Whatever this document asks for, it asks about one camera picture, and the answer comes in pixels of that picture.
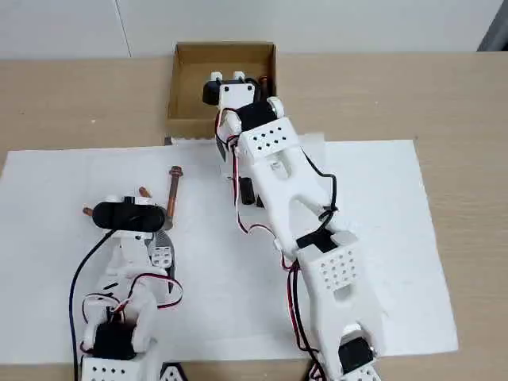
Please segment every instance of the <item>table surface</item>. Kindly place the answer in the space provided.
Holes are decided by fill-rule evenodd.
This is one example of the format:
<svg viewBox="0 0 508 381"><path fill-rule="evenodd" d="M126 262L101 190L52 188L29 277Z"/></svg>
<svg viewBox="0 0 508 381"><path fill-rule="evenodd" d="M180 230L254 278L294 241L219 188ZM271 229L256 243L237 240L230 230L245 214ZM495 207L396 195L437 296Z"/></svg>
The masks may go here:
<svg viewBox="0 0 508 381"><path fill-rule="evenodd" d="M383 359L385 380L508 373L506 53L280 55L299 132L414 139L460 350ZM161 145L171 58L0 61L0 166L10 149ZM297 380L303 360L186 363L190 380ZM71 379L70 365L1 366L0 379Z"/></svg>

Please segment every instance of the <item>cardboard box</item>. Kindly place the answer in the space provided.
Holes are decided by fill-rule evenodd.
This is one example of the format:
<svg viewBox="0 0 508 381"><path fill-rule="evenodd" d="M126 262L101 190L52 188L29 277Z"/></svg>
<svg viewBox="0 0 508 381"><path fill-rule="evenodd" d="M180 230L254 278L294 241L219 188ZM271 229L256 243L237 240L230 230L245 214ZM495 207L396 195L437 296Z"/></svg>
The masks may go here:
<svg viewBox="0 0 508 381"><path fill-rule="evenodd" d="M173 61L167 125L171 137L211 138L217 107L202 101L212 71L231 79L234 71L271 79L276 94L275 45L269 42L178 43Z"/></svg>

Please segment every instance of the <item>white paper sheet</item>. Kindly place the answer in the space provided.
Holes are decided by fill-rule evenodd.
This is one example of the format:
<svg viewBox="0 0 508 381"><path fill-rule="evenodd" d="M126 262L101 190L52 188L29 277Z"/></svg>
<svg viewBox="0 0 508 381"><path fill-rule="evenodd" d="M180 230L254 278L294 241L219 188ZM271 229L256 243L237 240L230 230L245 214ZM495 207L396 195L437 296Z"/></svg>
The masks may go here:
<svg viewBox="0 0 508 381"><path fill-rule="evenodd" d="M339 179L344 220L363 243L368 274L383 307L386 355L456 350L456 328L413 143L327 143L325 154L328 169ZM163 358L304 356L294 345L286 273L271 239L262 231L248 237L238 230L216 147L197 142L10 152L0 179L0 363L71 361L69 283L102 236L82 215L83 205L94 206L108 194L135 194L141 185L164 204L171 165L184 171L170 236L185 295L178 307L159 312ZM250 222L262 213L242 209ZM96 254L80 278L79 334L80 297L103 271L108 248L106 244ZM304 316L305 294L303 287Z"/></svg>

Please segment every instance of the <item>black cable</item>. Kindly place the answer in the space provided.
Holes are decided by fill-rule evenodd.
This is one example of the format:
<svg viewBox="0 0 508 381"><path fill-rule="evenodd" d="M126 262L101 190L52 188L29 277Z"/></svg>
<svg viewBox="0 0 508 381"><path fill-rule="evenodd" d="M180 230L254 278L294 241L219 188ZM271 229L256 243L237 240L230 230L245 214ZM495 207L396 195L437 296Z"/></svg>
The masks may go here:
<svg viewBox="0 0 508 381"><path fill-rule="evenodd" d="M332 201L330 203L330 206L325 208L325 212L319 216L320 220L322 220L323 218L325 220L321 223L321 225L319 226L319 228L317 228L317 230L323 230L324 228L326 228L326 226L329 224L329 222L332 221L333 214L338 211L338 208L336 205L336 203L337 203L337 177L332 173L321 172L319 170L319 168L316 167L316 164L314 164L312 162L312 160L308 157L308 155L305 153L305 151L303 151L303 154L305 155L305 158L309 162L312 169L314 169L314 171L317 173L317 175L319 175L320 177L327 177L327 178L332 179Z"/></svg>
<svg viewBox="0 0 508 381"><path fill-rule="evenodd" d="M71 339L72 339L72 359L74 362L74 381L79 381L79 363L78 363L78 348L76 345L76 330L74 327L74 312L73 312L73 302L74 302L74 289L76 287L76 282L78 280L79 273L85 266L85 263L90 259L91 256L106 242L113 234L115 234L117 230L111 230L104 235L104 237L85 255L81 263L79 264L74 277L71 282L71 290L69 292L69 324L71 325Z"/></svg>
<svg viewBox="0 0 508 381"><path fill-rule="evenodd" d="M306 351L309 353L310 358L313 363L316 364L317 369L319 370L319 374L323 381L326 381L325 371L321 363L318 361L316 357L316 350L310 347L309 341L307 340L307 335L305 334L305 330L302 324L302 317L300 316L300 306L298 305L298 271L300 270L300 263L298 260L295 260L293 263L293 304L294 304L294 316L296 317L296 323L298 325L298 330L300 331L300 337L302 338L303 345L305 346Z"/></svg>

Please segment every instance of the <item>screw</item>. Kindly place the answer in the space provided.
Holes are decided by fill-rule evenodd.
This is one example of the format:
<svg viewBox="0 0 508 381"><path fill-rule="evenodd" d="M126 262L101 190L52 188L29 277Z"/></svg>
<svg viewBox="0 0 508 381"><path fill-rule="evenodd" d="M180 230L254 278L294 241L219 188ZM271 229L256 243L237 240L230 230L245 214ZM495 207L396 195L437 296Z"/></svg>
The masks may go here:
<svg viewBox="0 0 508 381"><path fill-rule="evenodd" d="M166 230L169 230L173 227L173 216L175 215L175 202L176 202L176 191L178 190L178 181L181 176L183 176L183 171L181 167L174 166L171 167L169 171L171 175L171 185L169 187L169 198L167 199L167 226L169 226Z"/></svg>
<svg viewBox="0 0 508 381"><path fill-rule="evenodd" d="M152 198L152 195L145 187L141 187L139 190L141 197Z"/></svg>
<svg viewBox="0 0 508 381"><path fill-rule="evenodd" d="M87 216L92 217L92 215L94 214L94 210L89 208L88 206L85 206L83 208L83 213L85 213Z"/></svg>

